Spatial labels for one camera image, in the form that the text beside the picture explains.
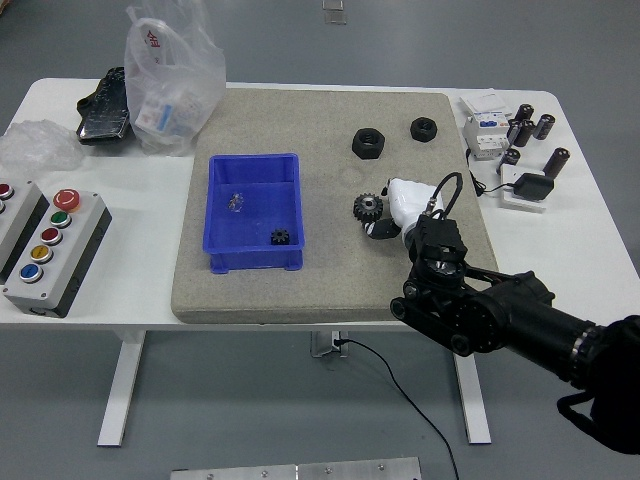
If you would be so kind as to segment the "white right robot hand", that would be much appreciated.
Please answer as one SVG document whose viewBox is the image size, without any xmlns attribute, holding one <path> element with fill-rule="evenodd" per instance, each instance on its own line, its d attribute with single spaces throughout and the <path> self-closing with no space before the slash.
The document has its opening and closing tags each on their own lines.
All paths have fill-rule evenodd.
<svg viewBox="0 0 640 480">
<path fill-rule="evenodd" d="M 411 232 L 424 213 L 434 213 L 443 207 L 442 197 L 435 193 L 436 187 L 410 180 L 392 178 L 381 191 L 381 196 L 365 200 L 366 207 L 389 207 L 389 215 L 382 217 L 385 210 L 376 214 L 377 219 L 362 220 L 366 235 L 374 240 L 400 237 L 404 243 L 411 240 Z"/>
</svg>

